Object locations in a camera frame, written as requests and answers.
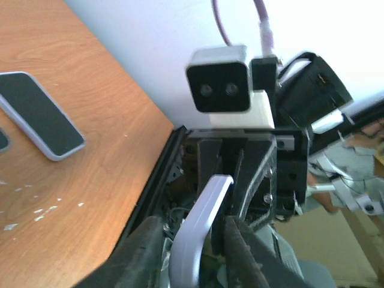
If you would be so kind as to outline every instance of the wooden tabletop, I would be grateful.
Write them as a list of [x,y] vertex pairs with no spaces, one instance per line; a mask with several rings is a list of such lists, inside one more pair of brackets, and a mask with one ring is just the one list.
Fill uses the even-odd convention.
[[110,255],[172,124],[61,0],[0,3],[0,72],[34,75],[87,140],[54,163],[0,111],[0,287],[70,287]]

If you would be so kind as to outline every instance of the black phone screen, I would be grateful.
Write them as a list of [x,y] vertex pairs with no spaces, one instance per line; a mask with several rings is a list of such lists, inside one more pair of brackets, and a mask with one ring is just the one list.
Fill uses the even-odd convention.
[[0,94],[58,156],[84,143],[66,116],[25,73],[0,74]]
[[0,152],[5,150],[9,145],[8,138],[4,132],[0,129]]

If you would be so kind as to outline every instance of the bolt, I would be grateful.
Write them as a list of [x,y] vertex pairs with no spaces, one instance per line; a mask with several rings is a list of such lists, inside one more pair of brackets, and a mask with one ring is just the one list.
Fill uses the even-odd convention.
[[169,225],[167,223],[164,223],[163,230],[164,231],[169,231],[170,230]]
[[270,178],[270,177],[272,177],[272,174],[273,174],[273,173],[274,173],[274,172],[273,172],[272,168],[269,168],[269,169],[267,169],[267,171],[265,172],[265,177]]
[[228,96],[234,96],[237,92],[239,91],[239,88],[233,84],[233,83],[228,83],[226,86],[226,94]]
[[212,88],[209,85],[204,84],[200,87],[200,94],[204,97],[210,96],[212,94]]
[[194,154],[194,148],[193,146],[187,146],[185,151],[188,153],[188,154]]
[[273,196],[268,193],[268,194],[265,194],[264,195],[264,202],[267,203],[267,204],[271,204],[272,203],[272,200],[274,199]]
[[372,213],[374,211],[374,207],[372,205],[367,205],[364,207],[365,210],[367,210],[369,213]]
[[277,142],[277,148],[283,149],[285,145],[286,144],[284,143],[284,141],[278,141]]

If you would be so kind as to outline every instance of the black bracket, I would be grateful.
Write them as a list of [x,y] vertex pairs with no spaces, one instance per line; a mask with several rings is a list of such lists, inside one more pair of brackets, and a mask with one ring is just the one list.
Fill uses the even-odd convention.
[[223,252],[226,216],[258,230],[276,214],[293,215],[307,187],[309,136],[306,130],[193,130],[183,142],[188,186],[200,194],[214,174],[231,175],[230,188],[214,221],[214,254]]

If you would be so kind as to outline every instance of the smartphone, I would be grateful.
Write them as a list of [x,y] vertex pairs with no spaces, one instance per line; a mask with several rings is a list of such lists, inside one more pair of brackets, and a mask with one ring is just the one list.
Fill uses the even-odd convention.
[[4,131],[0,128],[0,153],[7,150],[9,145],[10,141],[7,135],[5,135]]
[[63,160],[85,145],[69,117],[26,72],[0,73],[0,108],[52,161]]

